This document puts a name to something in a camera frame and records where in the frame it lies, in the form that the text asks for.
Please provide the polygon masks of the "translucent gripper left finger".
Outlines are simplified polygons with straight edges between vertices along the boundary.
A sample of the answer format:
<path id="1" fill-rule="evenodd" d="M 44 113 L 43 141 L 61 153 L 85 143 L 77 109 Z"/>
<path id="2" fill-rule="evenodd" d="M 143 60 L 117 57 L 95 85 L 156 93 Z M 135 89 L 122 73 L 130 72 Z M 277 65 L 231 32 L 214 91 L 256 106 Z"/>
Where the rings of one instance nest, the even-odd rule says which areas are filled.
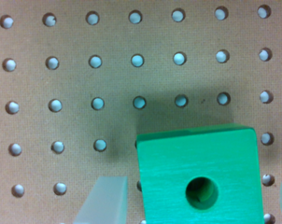
<path id="1" fill-rule="evenodd" d="M 100 176 L 73 224 L 126 224 L 128 179 Z"/>

